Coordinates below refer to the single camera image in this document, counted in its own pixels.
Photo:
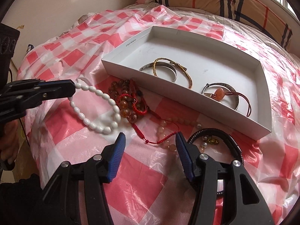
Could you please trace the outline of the person's left hand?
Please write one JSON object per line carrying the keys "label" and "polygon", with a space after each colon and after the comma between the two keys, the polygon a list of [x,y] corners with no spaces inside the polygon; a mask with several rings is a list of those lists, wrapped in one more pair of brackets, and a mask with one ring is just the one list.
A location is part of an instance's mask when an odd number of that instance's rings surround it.
{"label": "person's left hand", "polygon": [[4,126],[4,135],[1,137],[1,160],[12,164],[19,151],[18,121],[14,120]]}

